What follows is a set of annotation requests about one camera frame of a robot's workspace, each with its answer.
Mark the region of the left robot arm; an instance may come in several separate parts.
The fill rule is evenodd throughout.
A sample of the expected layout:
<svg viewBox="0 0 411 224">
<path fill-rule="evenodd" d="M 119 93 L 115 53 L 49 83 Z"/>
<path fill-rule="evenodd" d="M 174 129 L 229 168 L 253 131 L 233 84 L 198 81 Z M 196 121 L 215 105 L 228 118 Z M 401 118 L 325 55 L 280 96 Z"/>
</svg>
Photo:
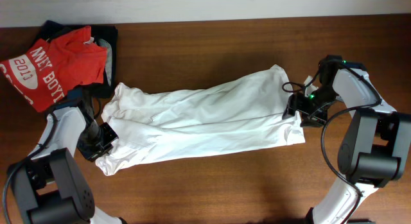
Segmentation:
<svg viewBox="0 0 411 224">
<path fill-rule="evenodd" d="M 11 191 L 24 223 L 126 224 L 99 209 L 74 154 L 93 162 L 112 149 L 116 132 L 99 125 L 93 97 L 83 87 L 48 108 L 47 125 L 28 156 L 9 166 L 2 192 L 4 218 L 10 222 L 7 193 Z"/>
</svg>

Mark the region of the white printed t-shirt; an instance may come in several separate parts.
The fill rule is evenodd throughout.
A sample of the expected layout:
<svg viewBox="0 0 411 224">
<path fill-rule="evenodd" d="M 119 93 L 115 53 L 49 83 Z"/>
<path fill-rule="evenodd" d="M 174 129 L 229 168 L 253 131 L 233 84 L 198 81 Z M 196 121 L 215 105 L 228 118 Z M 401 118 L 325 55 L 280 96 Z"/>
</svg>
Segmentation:
<svg viewBox="0 0 411 224">
<path fill-rule="evenodd" d="M 287 79 L 274 65 L 209 89 L 149 94 L 120 83 L 101 114 L 117 139 L 95 163 L 112 176 L 138 164 L 303 143 L 300 116 L 283 117 Z"/>
</svg>

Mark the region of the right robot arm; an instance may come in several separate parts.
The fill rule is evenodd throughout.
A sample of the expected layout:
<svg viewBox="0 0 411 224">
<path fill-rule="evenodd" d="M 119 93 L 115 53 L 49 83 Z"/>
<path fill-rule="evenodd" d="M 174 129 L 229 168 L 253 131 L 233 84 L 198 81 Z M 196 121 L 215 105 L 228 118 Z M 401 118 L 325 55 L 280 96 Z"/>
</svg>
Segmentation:
<svg viewBox="0 0 411 224">
<path fill-rule="evenodd" d="M 289 93 L 283 118 L 300 113 L 302 127 L 322 129 L 322 156 L 337 177 L 304 222 L 350 223 L 368 196 L 402 177 L 410 149 L 410 115 L 382 98 L 363 64 L 338 55 L 320 60 L 314 77 Z M 339 147 L 338 166 L 333 167 L 325 135 L 331 122 L 343 114 L 349 114 L 351 122 Z"/>
</svg>

